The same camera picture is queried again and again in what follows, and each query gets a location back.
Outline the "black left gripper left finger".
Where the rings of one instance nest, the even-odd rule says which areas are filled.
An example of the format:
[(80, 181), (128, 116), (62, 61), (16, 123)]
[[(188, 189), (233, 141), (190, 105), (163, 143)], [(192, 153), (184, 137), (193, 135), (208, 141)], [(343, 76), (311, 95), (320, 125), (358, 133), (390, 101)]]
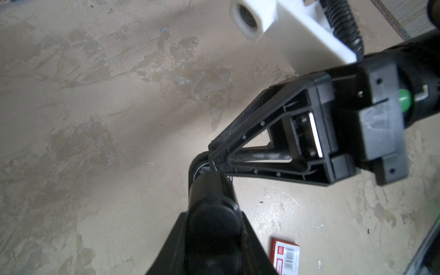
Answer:
[(185, 275), (187, 213), (179, 215), (166, 242), (146, 275)]

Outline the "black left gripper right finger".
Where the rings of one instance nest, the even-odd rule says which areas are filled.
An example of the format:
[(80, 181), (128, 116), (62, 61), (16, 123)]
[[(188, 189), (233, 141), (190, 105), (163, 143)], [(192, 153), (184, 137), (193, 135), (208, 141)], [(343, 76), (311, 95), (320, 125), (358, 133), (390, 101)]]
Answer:
[(242, 274), (276, 275), (277, 272), (266, 255), (246, 214), (242, 212), (244, 228), (241, 235)]

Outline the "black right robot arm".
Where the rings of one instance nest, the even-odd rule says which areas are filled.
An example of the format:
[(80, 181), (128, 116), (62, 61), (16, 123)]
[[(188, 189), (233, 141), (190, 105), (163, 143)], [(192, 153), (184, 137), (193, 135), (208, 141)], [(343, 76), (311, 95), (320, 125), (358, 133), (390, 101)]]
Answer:
[(279, 82), (209, 145), (213, 171), (328, 186), (372, 172), (405, 179), (405, 130), (440, 111), (440, 33)]

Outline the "red staples box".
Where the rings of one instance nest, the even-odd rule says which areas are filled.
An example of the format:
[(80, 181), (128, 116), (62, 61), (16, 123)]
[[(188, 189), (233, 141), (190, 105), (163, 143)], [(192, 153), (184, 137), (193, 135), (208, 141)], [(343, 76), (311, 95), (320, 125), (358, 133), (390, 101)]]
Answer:
[(270, 260), (279, 275), (298, 275), (300, 246), (294, 242), (273, 237)]

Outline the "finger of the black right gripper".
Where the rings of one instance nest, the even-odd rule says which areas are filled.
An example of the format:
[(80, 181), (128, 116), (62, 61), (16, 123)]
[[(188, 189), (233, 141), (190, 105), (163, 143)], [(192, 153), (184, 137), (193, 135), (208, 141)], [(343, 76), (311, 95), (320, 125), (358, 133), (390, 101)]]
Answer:
[(232, 177), (329, 186), (327, 163), (317, 150), (306, 148), (291, 154), (287, 148), (250, 147), (236, 153), (209, 149), (210, 167)]
[(298, 158), (293, 128), (283, 119), (311, 109), (311, 80), (284, 81), (264, 90), (209, 145), (211, 162), (287, 162)]

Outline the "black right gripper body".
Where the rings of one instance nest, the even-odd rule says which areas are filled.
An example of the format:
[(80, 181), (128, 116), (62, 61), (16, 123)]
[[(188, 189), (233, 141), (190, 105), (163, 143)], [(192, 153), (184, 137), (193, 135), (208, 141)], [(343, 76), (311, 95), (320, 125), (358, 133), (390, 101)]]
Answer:
[(313, 73), (288, 88), (289, 180), (328, 186), (366, 170), (387, 185), (409, 175), (395, 63)]

